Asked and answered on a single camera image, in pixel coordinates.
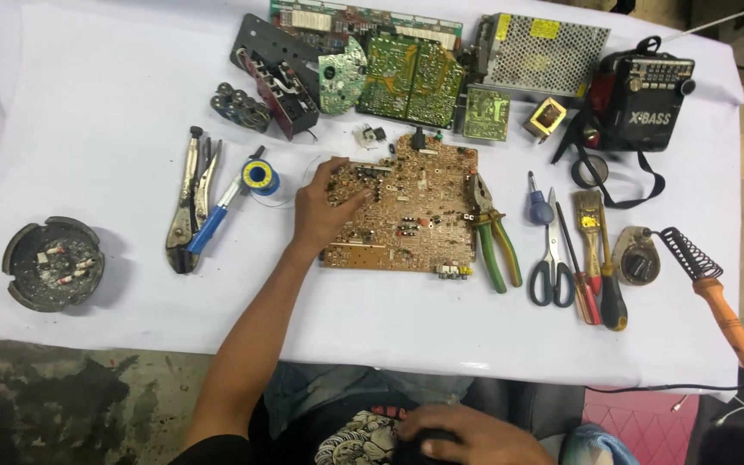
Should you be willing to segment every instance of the black t-shirt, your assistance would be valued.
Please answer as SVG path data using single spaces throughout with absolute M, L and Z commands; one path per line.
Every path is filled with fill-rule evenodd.
M 348 396 L 291 422 L 269 451 L 223 434 L 194 444 L 171 465 L 251 465 L 258 456 L 278 465 L 385 465 L 392 462 L 393 428 L 416 407 L 395 392 Z

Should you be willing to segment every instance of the perforated metal casing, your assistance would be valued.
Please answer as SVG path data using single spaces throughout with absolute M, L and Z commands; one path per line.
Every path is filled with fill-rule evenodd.
M 578 98 L 610 35 L 604 27 L 505 13 L 484 23 L 490 34 L 484 84 Z

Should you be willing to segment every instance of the blue solder spool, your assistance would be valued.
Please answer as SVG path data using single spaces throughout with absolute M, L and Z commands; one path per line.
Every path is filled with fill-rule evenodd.
M 280 187 L 280 176 L 271 164 L 254 160 L 243 166 L 243 183 L 256 195 L 272 195 Z

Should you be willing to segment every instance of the white tablecloth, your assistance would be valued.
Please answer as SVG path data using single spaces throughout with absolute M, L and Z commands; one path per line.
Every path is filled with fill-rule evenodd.
M 612 32 L 605 54 L 672 32 L 627 16 L 535 1 L 354 3 L 455 19 L 465 24 L 466 38 L 482 14 L 501 11 L 606 26 Z M 410 131 L 351 112 L 321 116 L 313 129 L 318 143 L 304 133 L 289 144 L 276 128 L 262 136 L 223 120 L 208 101 L 222 81 L 253 93 L 251 78 L 228 56 L 242 15 L 265 17 L 269 3 L 190 5 L 0 1 L 1 339 L 214 353 L 291 237 L 294 210 L 291 204 L 267 208 L 242 198 L 205 250 L 199 270 L 175 275 L 163 244 L 189 126 L 226 141 L 213 198 L 242 158 L 262 144 L 284 178 L 280 200 L 305 182 L 307 167 L 318 157 L 384 156 L 385 149 L 357 147 L 350 133 L 359 124 L 382 125 L 390 140 Z M 608 211 L 611 240 L 628 225 L 678 227 L 725 268 L 726 299 L 737 309 L 738 105 L 744 99 L 737 70 L 727 46 L 700 37 L 670 42 L 663 50 L 697 60 L 697 91 L 685 101 L 668 150 L 648 155 L 667 178 L 665 193 L 631 210 Z M 571 205 L 569 193 L 577 190 L 567 161 L 549 163 L 562 132 L 537 145 L 519 127 L 530 110 L 512 104 L 506 143 L 445 139 L 479 149 L 480 170 L 497 208 L 508 214 L 504 225 L 525 280 L 546 247 L 544 228 L 523 219 L 527 171 L 536 173 L 545 194 L 555 186 L 564 205 Z M 608 184 L 616 198 L 644 195 L 651 178 L 638 169 L 635 156 L 612 168 Z M 570 210 L 565 214 L 573 224 Z M 82 308 L 37 313 L 7 293 L 1 257 L 22 226 L 52 215 L 94 227 L 107 257 L 106 274 Z M 579 234 L 571 233 L 580 243 Z M 622 333 L 585 325 L 573 308 L 537 307 L 526 287 L 495 294 L 481 259 L 474 263 L 474 279 L 458 282 L 315 264 L 282 358 L 564 384 L 730 386 L 736 357 L 684 271 L 664 248 L 660 254 L 664 266 L 655 283 L 623 286 L 630 320 Z

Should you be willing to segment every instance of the jeans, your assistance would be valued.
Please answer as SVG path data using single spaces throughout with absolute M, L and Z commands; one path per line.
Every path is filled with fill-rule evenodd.
M 272 439 L 307 412 L 346 396 L 395 391 L 412 402 L 455 404 L 467 393 L 471 376 L 419 375 L 370 366 L 280 362 L 263 393 Z

